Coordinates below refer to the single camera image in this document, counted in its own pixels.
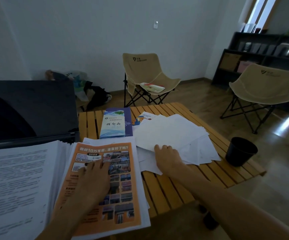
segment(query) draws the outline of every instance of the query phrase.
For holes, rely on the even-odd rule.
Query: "wooden slatted table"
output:
[[[212,129],[206,122],[197,117],[180,103],[131,107],[132,120],[142,112],[170,116],[179,114],[198,126],[203,126],[222,161],[212,161],[200,166],[189,165],[196,173],[202,175],[222,188],[229,188],[242,183],[257,175],[264,175],[266,171],[255,161],[250,159],[242,167],[233,167],[224,159],[230,144],[226,138]],[[101,131],[103,111],[83,112],[79,114],[80,141],[84,137],[98,139]],[[194,201],[192,194],[174,179],[152,172],[142,172],[143,186],[147,201],[150,205],[149,215],[155,217],[183,204]]]

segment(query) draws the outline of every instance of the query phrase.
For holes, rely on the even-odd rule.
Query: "folding chair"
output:
[[[234,95],[220,119],[243,114],[254,134],[258,133],[259,127],[267,120],[277,104],[289,102],[289,71],[286,70],[251,64],[238,80],[230,82],[229,86]],[[242,106],[240,99],[250,102],[250,105]],[[254,105],[256,104],[263,104],[264,106],[255,108]],[[251,110],[244,110],[250,106],[252,107]],[[241,109],[242,112],[224,116],[229,108],[230,111]],[[260,109],[268,109],[263,118],[260,118],[257,112]],[[255,112],[260,121],[255,130],[246,115],[250,112]]]
[[[125,84],[124,107],[129,107],[131,104],[135,106],[135,101],[140,98],[144,98],[149,104],[151,102],[162,104],[166,96],[173,91],[181,81],[181,79],[170,79],[162,72],[157,54],[123,53],[122,57],[125,68],[125,79],[123,81]],[[165,89],[159,93],[150,92],[139,86],[141,83],[163,86]],[[131,100],[127,104],[126,90],[128,90],[131,97]]]

